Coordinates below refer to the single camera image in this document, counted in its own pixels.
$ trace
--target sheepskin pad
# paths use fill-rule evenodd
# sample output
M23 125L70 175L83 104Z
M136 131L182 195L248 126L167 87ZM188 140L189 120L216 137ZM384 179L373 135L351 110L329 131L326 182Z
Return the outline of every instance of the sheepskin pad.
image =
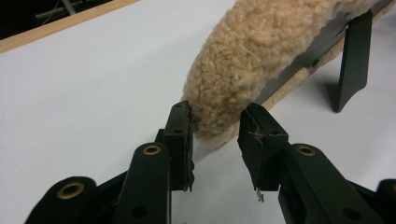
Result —
M242 110L259 96L268 79L306 51L321 28L339 12L353 19L376 2L237 0L206 40L184 86L181 100L189 101L198 120L195 136L211 148L236 136ZM334 58L342 45L334 46L319 65ZM300 70L263 105L271 107L317 68Z

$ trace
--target metal pin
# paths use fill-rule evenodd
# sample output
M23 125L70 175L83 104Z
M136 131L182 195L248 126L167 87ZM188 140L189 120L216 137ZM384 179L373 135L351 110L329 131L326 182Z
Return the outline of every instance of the metal pin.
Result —
M259 197L259 202L264 203L264 195L260 192L259 188L256 190L257 197Z

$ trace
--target fluffy beige object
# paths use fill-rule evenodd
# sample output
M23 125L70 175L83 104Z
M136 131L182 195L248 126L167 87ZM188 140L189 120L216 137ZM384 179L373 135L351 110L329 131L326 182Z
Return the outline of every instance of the fluffy beige object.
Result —
M198 118L196 137L218 148L236 136L242 110L259 96L269 78L306 51L328 21L338 12L355 18L375 2L237 0L206 40L184 86L182 100L190 102ZM341 51L342 43L337 46L320 65ZM274 105L317 68L300 70L263 105Z

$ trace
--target white table surface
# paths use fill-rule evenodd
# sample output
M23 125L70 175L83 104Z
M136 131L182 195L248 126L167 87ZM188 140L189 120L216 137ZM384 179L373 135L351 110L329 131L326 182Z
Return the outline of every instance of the white table surface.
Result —
M177 103L190 66L232 0L142 0L0 54L0 223L22 223L56 182L101 184L125 171ZM396 177L396 10L374 25L367 87L340 114L320 68L270 112L369 189ZM194 143L193 192L173 192L173 223L285 223L277 193L258 203L236 140Z

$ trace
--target wooden table edge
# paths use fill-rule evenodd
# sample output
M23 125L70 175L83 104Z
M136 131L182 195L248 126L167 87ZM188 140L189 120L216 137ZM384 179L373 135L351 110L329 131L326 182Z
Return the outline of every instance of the wooden table edge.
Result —
M55 34L84 21L104 15L118 8L126 7L138 1L139 0L113 0L98 7L87 9L64 19L0 40L0 53L31 43L45 36Z

